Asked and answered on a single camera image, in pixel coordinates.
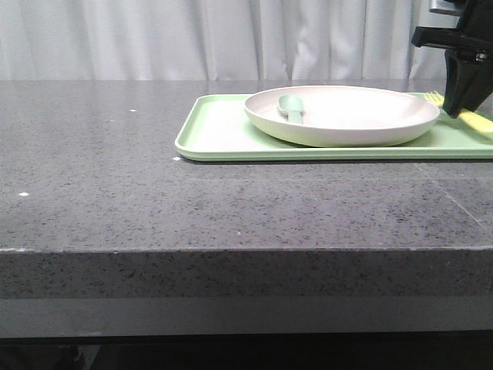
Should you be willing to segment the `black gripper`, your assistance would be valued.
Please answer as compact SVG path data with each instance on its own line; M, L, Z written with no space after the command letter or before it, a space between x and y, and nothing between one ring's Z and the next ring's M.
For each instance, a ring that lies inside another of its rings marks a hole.
M430 12L458 17L450 28L417 26L416 47L450 49L444 53L447 82L444 111L457 118L463 109L474 112L492 94L492 1L430 1ZM466 55L475 58L463 59Z

